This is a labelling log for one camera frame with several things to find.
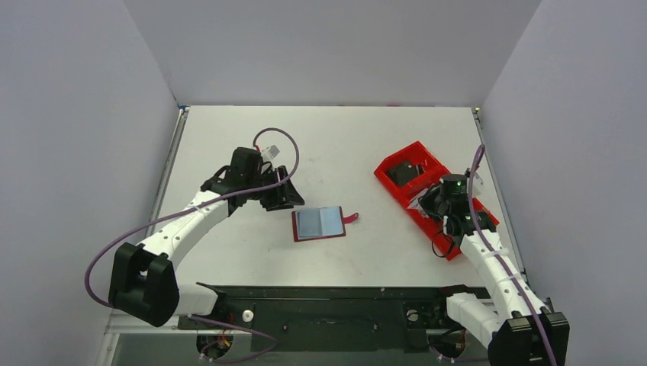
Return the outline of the red plastic divided tray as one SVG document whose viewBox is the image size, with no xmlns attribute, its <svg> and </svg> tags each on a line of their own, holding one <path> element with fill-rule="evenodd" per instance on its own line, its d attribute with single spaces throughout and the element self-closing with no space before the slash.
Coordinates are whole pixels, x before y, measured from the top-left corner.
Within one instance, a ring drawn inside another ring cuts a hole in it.
<svg viewBox="0 0 647 366">
<path fill-rule="evenodd" d="M 495 233 L 500 224 L 476 198 L 480 175 L 471 168 L 451 172 L 420 141 L 384 158 L 374 176 L 431 241 L 438 258 L 453 260 L 462 253 L 463 236 L 476 234 L 471 208 L 484 231 Z"/>
</svg>

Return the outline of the white card in tray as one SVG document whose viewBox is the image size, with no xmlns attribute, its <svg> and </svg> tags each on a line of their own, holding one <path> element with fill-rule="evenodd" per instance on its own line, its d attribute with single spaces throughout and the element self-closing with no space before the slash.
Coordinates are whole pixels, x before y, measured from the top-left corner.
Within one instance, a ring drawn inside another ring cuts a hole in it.
<svg viewBox="0 0 647 366">
<path fill-rule="evenodd" d="M 433 200 L 435 196 L 436 189 L 425 188 L 411 199 L 407 209 L 418 212 L 424 218 L 430 218 L 434 215 Z"/>
</svg>

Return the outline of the red leather card holder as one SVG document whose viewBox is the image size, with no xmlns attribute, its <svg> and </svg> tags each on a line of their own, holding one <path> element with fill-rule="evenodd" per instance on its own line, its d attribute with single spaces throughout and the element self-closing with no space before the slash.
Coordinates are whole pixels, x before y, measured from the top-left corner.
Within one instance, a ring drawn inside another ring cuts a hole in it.
<svg viewBox="0 0 647 366">
<path fill-rule="evenodd" d="M 359 219 L 358 213 L 343 214 L 341 206 L 305 208 L 291 213 L 293 239 L 306 242 L 346 236 L 346 225 Z"/>
</svg>

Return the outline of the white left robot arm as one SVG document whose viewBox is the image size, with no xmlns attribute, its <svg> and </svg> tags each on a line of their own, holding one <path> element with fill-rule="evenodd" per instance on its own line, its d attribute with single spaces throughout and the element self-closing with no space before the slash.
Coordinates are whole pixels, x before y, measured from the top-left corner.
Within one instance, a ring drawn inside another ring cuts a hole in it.
<svg viewBox="0 0 647 366">
<path fill-rule="evenodd" d="M 109 304 L 155 327 L 173 316 L 212 314 L 219 292 L 206 284 L 180 284 L 175 270 L 247 201 L 258 201 L 267 211 L 304 204 L 287 168 L 273 164 L 278 153 L 276 146 L 236 148 L 230 164 L 207 179 L 181 213 L 139 243 L 121 244 L 114 254 Z"/>
</svg>

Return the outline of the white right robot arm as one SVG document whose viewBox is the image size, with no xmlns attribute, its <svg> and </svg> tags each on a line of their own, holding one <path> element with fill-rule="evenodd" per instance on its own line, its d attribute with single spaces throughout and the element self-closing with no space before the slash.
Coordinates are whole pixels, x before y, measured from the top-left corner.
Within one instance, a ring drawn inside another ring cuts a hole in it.
<svg viewBox="0 0 647 366">
<path fill-rule="evenodd" d="M 477 210 L 472 180 L 466 175 L 440 178 L 419 203 L 459 247 L 483 281 L 494 307 L 475 294 L 454 291 L 446 298 L 447 316 L 487 349 L 491 365 L 564 365 L 570 325 L 524 281 L 501 243 L 496 223 Z"/>
</svg>

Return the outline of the aluminium frame rail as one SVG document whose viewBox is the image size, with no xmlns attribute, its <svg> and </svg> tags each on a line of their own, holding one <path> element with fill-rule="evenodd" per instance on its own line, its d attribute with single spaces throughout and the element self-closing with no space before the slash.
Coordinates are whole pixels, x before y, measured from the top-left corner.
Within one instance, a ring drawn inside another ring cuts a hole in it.
<svg viewBox="0 0 647 366">
<path fill-rule="evenodd" d="M 187 311 L 175 313 L 159 326 L 129 314 L 113 314 L 106 327 L 107 334 L 162 334 L 166 332 L 243 332 L 253 329 L 269 335 L 297 332 L 319 332 L 325 326 L 378 332 L 389 327 L 412 329 L 462 329 L 464 326 L 448 317 L 445 310 L 430 304 L 415 304 L 408 309 L 400 302 L 358 301 L 262 301 L 216 310 L 212 314 Z"/>
</svg>

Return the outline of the black card in tray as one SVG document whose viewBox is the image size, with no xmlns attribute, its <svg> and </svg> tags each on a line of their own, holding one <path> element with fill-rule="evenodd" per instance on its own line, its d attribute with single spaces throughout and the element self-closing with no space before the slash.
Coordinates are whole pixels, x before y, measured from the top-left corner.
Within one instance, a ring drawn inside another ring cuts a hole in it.
<svg viewBox="0 0 647 366">
<path fill-rule="evenodd" d="M 404 161 L 395 165 L 386 172 L 386 175 L 398 187 L 404 187 L 422 174 L 423 167 L 409 161 Z"/>
</svg>

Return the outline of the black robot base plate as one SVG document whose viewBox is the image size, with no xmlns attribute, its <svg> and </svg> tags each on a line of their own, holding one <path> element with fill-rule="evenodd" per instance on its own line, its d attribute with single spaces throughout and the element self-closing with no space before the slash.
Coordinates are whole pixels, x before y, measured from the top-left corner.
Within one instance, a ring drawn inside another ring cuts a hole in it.
<svg viewBox="0 0 647 366">
<path fill-rule="evenodd" d="M 203 322 L 180 316 L 181 330 L 223 332 L 222 323 L 256 330 L 252 350 L 420 353 L 429 341 L 459 334 L 441 287 L 216 286 Z"/>
</svg>

